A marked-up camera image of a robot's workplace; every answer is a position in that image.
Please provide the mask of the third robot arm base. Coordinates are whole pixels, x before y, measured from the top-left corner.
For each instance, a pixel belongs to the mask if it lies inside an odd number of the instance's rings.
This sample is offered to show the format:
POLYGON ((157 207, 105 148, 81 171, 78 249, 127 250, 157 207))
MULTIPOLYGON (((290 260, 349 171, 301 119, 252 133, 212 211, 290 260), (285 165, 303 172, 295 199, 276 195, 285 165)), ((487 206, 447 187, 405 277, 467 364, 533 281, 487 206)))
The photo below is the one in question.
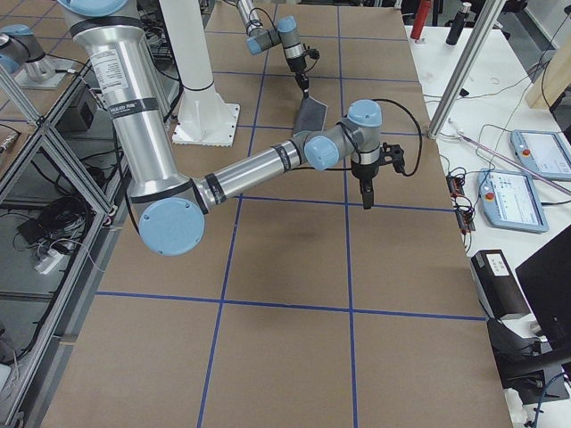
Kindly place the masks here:
POLYGON ((16 83, 27 89, 56 89, 72 69, 72 60, 47 55, 33 31, 26 25, 1 28, 1 66, 16 83))

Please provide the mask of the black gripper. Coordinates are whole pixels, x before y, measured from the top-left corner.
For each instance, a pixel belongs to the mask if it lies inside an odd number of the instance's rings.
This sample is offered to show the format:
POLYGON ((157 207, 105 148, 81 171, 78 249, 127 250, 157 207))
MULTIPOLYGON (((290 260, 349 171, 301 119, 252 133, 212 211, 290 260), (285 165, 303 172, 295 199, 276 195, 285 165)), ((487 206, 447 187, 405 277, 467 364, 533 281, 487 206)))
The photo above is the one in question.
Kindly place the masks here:
POLYGON ((351 161, 352 175, 360 182, 360 195, 362 199, 362 208, 370 210, 374 204, 374 186, 373 180, 379 171, 379 165, 361 164, 356 161, 351 161))
POLYGON ((287 58, 287 65, 294 74, 295 81, 300 89, 302 89, 302 98, 307 99, 310 96, 309 79, 306 76, 307 63, 304 57, 287 58))

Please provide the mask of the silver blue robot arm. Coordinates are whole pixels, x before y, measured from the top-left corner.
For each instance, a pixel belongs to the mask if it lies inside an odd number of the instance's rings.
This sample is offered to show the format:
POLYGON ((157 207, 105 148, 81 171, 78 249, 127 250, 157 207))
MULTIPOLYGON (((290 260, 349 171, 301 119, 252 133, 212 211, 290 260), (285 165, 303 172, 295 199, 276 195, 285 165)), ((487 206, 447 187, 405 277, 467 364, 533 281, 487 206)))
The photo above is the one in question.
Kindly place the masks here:
POLYGON ((273 177, 309 164, 316 170, 349 158, 365 207, 373 202, 372 180, 381 157, 380 106, 369 99, 351 104, 332 128, 316 112, 302 110, 289 139, 202 177, 183 169, 182 144, 229 146, 240 108, 214 86, 203 20, 195 1, 163 1, 182 98, 174 129, 149 53, 144 25, 133 1, 63 1, 73 40, 87 52, 105 107, 133 177, 128 199, 137 212, 145 245, 163 256, 191 251, 203 238, 211 209, 273 177))
POLYGON ((302 98, 307 99, 310 96, 310 81, 307 77, 306 58, 310 57, 316 61, 319 52, 311 50, 301 41, 295 17, 289 15, 274 23, 268 16, 270 26, 265 28, 258 15, 258 12, 265 12, 264 10, 254 7, 252 1, 235 1, 234 4, 244 24, 246 46, 250 54, 262 54, 280 45, 287 66, 302 91, 302 98))

